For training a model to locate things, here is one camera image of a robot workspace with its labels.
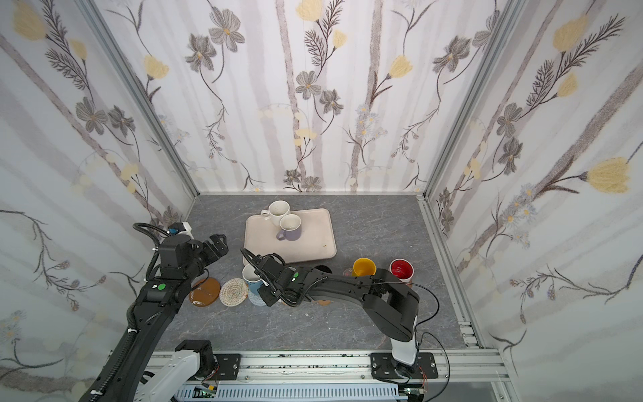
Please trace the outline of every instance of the yellow cup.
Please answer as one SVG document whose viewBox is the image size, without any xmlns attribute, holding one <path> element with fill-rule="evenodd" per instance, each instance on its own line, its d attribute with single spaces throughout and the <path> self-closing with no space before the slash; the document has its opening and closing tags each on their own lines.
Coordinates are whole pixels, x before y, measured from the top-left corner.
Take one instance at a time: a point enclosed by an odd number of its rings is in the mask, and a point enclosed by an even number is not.
<svg viewBox="0 0 643 402">
<path fill-rule="evenodd" d="M 375 275 L 375 263 L 368 258 L 357 259 L 353 263 L 353 276 L 354 277 L 367 277 Z"/>
</svg>

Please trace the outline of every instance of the purple mug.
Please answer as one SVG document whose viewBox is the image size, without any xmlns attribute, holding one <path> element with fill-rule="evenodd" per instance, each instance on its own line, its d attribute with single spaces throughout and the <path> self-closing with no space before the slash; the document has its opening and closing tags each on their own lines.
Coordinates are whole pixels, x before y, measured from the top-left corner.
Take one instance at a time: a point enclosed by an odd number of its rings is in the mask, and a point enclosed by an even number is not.
<svg viewBox="0 0 643 402">
<path fill-rule="evenodd" d="M 277 240 L 295 241 L 302 235 L 302 218 L 289 214 L 279 221 L 281 230 L 277 233 Z"/>
</svg>

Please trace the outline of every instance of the cup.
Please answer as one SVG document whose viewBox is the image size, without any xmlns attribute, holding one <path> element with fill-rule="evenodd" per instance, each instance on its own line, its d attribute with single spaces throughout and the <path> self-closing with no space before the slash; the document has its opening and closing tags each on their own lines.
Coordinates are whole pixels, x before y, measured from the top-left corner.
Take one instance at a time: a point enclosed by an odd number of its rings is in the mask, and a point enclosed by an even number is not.
<svg viewBox="0 0 643 402">
<path fill-rule="evenodd" d="M 367 277 L 370 275 L 375 275 L 375 270 L 375 263 L 368 258 L 360 258 L 353 263 L 354 277 Z"/>
<path fill-rule="evenodd" d="M 261 281 L 261 278 L 259 275 L 255 273 L 255 268 L 248 264 L 245 267 L 243 267 L 243 272 L 242 272 L 243 280 L 246 281 L 246 284 L 248 285 L 248 289 L 258 295 L 259 294 L 259 288 L 261 285 L 264 283 Z"/>
<path fill-rule="evenodd" d="M 302 218 L 289 214 L 279 221 L 281 230 L 277 233 L 277 240 L 295 241 L 302 235 Z"/>
<path fill-rule="evenodd" d="M 405 284 L 411 282 L 413 277 L 413 265 L 401 258 L 393 260 L 388 270 Z"/>
<path fill-rule="evenodd" d="M 261 216 L 266 220 L 270 219 L 273 225 L 277 227 L 279 227 L 281 218 L 288 214 L 290 214 L 290 205 L 281 199 L 271 203 L 267 210 L 261 211 Z"/>
</svg>

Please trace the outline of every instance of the gray marble countertop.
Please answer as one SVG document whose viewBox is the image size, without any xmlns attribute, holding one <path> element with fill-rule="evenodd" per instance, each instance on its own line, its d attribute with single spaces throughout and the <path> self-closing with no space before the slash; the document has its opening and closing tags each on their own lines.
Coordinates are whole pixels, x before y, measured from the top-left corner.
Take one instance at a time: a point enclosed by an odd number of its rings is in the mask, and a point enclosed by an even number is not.
<svg viewBox="0 0 643 402">
<path fill-rule="evenodd" d="M 342 273 L 360 257 L 372 259 L 378 268 L 388 268 L 395 258 L 404 258 L 415 268 L 413 282 L 427 286 L 440 300 L 438 315 L 418 330 L 431 331 L 447 349 L 464 348 L 414 196 L 199 196 L 188 218 L 195 239 L 224 233 L 230 248 L 225 257 L 208 267 L 213 278 L 222 285 L 241 278 L 239 248 L 244 244 L 246 219 L 276 199 L 286 200 L 291 210 L 326 208 L 331 213 L 337 255 L 293 265 L 324 264 L 333 273 Z M 422 320 L 435 311 L 436 304 L 425 290 L 414 290 L 421 298 L 418 320 Z M 439 348 L 430 338 L 425 337 L 422 347 Z M 361 307 L 341 302 L 328 306 L 304 302 L 296 308 L 281 303 L 260 307 L 246 299 L 239 306 L 226 307 L 216 300 L 210 306 L 195 307 L 186 298 L 156 349 L 173 351 L 184 339 L 208 339 L 215 351 L 391 348 L 389 338 L 379 332 Z"/>
</svg>

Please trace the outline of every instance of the floral wallpaper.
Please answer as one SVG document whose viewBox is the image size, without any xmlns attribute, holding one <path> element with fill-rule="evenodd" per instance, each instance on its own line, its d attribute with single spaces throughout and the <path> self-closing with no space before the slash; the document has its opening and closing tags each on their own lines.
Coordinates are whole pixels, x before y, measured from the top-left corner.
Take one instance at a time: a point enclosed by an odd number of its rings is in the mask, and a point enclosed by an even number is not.
<svg viewBox="0 0 643 402">
<path fill-rule="evenodd" d="M 643 5 L 528 1 L 431 194 L 521 400 L 640 400 Z"/>
<path fill-rule="evenodd" d="M 202 192 L 420 192 L 503 1 L 101 0 Z"/>
<path fill-rule="evenodd" d="M 76 401 L 192 196 L 74 3 L 0 11 L 0 399 Z"/>
</svg>

